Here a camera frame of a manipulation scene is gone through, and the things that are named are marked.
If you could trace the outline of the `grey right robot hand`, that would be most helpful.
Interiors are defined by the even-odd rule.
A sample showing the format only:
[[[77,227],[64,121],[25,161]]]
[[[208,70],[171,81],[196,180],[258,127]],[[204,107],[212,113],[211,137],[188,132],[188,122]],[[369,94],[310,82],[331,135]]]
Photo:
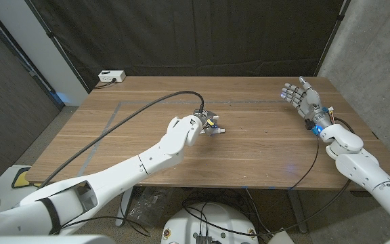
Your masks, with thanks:
[[[299,82],[301,87],[285,83],[280,97],[296,108],[308,130],[315,127],[317,132],[321,132],[332,125],[331,118],[322,106],[319,93],[304,77],[300,76]]]

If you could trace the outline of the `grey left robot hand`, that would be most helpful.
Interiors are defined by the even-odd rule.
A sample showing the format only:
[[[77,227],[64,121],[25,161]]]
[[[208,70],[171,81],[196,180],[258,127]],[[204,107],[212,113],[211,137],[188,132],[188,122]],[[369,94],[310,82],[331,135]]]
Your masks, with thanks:
[[[213,134],[219,134],[221,129],[218,127],[217,123],[219,120],[219,116],[214,112],[209,110],[195,110],[192,113],[195,117],[198,117],[202,123],[202,133],[208,136]]]

